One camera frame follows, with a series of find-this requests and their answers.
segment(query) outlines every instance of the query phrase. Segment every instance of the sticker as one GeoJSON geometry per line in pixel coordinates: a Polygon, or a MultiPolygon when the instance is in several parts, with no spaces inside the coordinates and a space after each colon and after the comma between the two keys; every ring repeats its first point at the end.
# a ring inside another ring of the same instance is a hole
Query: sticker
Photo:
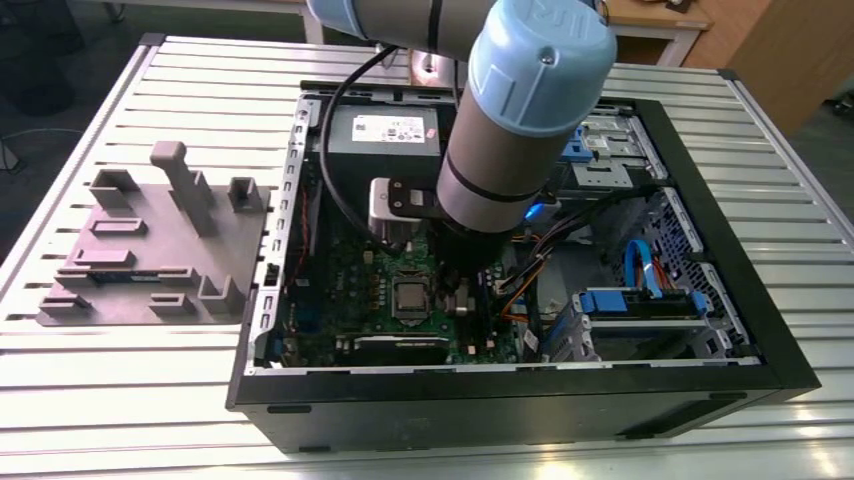
{"type": "Polygon", "coordinates": [[[539,339],[537,335],[531,333],[530,330],[525,331],[525,344],[531,347],[531,350],[537,351],[537,347],[539,347],[539,339]]]}
{"type": "Polygon", "coordinates": [[[424,119],[422,117],[359,115],[352,119],[352,141],[424,143],[424,119]]]}

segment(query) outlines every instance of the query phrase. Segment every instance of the gray 3d printed part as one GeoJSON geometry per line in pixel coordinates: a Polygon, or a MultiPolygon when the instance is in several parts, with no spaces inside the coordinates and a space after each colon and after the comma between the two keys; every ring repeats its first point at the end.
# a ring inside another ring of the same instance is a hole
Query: gray 3d printed part
{"type": "Polygon", "coordinates": [[[90,192],[104,210],[130,209],[124,194],[136,191],[139,186],[127,170],[102,170],[90,186],[90,192]]]}
{"type": "Polygon", "coordinates": [[[200,175],[186,173],[216,235],[199,235],[187,209],[176,208],[183,197],[174,186],[136,184],[122,170],[99,174],[102,188],[115,189],[107,204],[127,208],[104,208],[100,201],[92,208],[40,305],[40,324],[239,323],[270,189],[246,178],[208,187],[200,175]]]}
{"type": "Polygon", "coordinates": [[[199,300],[211,314],[240,313],[246,296],[238,290],[231,276],[226,277],[222,291],[214,286],[211,277],[202,277],[199,286],[199,300]]]}
{"type": "Polygon", "coordinates": [[[188,315],[196,311],[196,307],[183,293],[152,293],[148,308],[160,317],[188,315]]]}
{"type": "Polygon", "coordinates": [[[187,213],[199,236],[206,237],[216,233],[216,224],[208,212],[211,190],[202,172],[194,176],[187,168],[186,156],[187,147],[182,142],[158,142],[151,151],[151,164],[166,173],[172,184],[175,203],[187,213]]]}
{"type": "Polygon", "coordinates": [[[235,213],[260,212],[264,209],[254,178],[235,177],[231,179],[228,201],[235,213]]]}

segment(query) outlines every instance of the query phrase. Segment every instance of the table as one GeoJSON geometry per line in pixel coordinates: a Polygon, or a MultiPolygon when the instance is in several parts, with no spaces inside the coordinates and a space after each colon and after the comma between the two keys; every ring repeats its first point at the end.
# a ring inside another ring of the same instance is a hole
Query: table
{"type": "MultiPolygon", "coordinates": [[[[669,439],[283,455],[226,411],[238,326],[40,327],[33,317],[100,168],[182,140],[211,184],[275,186],[299,81],[343,80],[372,53],[148,36],[0,267],[0,473],[236,478],[833,478],[854,471],[854,229],[738,82],[617,65],[606,95],[659,100],[823,388],[669,439]]],[[[406,55],[370,82],[407,83],[406,55]]]]}
{"type": "Polygon", "coordinates": [[[122,21],[119,4],[154,5],[160,7],[208,8],[243,12],[295,13],[303,17],[306,42],[323,44],[323,25],[308,11],[306,0],[120,0],[116,3],[103,0],[86,0],[104,4],[107,15],[114,22],[122,21]]]}
{"type": "Polygon", "coordinates": [[[667,40],[658,65],[682,65],[699,34],[714,23],[699,5],[694,3],[685,14],[666,8],[663,3],[641,0],[607,0],[607,5],[614,33],[622,37],[667,40]]]}

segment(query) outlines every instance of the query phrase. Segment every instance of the wooden desk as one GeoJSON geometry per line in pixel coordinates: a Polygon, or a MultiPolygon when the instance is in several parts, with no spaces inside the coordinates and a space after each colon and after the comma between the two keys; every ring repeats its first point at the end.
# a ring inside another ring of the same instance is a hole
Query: wooden desk
{"type": "Polygon", "coordinates": [[[655,61],[678,67],[691,51],[699,34],[713,25],[711,18],[694,3],[687,13],[670,10],[663,3],[641,0],[607,0],[611,27],[618,37],[662,39],[667,45],[655,61]]]}

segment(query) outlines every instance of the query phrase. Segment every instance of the motherboard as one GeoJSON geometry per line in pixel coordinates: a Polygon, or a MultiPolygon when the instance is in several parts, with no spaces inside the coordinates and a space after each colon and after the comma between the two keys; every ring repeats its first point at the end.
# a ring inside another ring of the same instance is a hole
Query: motherboard
{"type": "Polygon", "coordinates": [[[342,228],[291,289],[280,321],[287,365],[515,362],[515,331],[491,311],[497,263],[462,291],[443,294],[426,235],[399,257],[375,252],[342,228]]]}

